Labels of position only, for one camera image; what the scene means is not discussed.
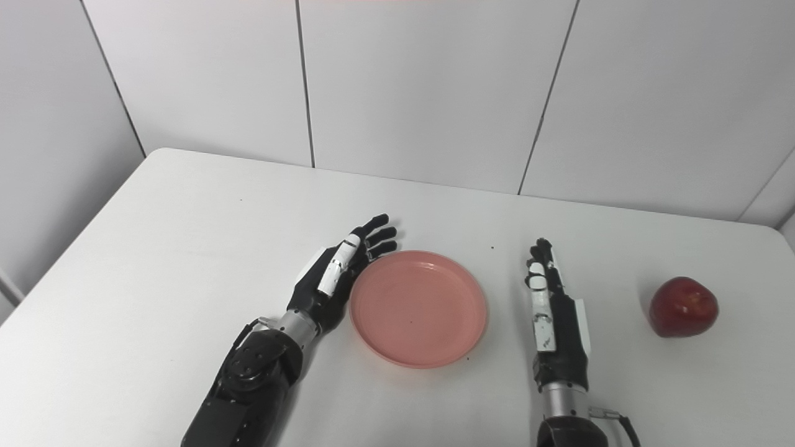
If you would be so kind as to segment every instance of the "red apple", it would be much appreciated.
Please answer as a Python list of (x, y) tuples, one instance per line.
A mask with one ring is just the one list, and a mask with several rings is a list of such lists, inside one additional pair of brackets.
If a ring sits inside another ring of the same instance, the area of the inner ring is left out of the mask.
[(698, 281), (680, 276), (660, 286), (651, 300), (649, 321), (662, 337), (698, 335), (718, 318), (718, 300)]

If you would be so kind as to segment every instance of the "table surface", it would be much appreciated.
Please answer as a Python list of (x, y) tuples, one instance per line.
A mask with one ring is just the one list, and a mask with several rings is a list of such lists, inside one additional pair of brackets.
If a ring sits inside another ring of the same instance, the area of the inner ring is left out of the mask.
[[(281, 315), (316, 249), (381, 212), (402, 249), (472, 272), (487, 330), (462, 360), (412, 370), (346, 317), (313, 349), (279, 446), (534, 444), (522, 279), (538, 237), (586, 301), (592, 403), (629, 414), (644, 445), (795, 439), (795, 255), (770, 228), (158, 150), (0, 326), (0, 445), (179, 445), (243, 325)], [(662, 339), (644, 303), (678, 275), (720, 316)]]

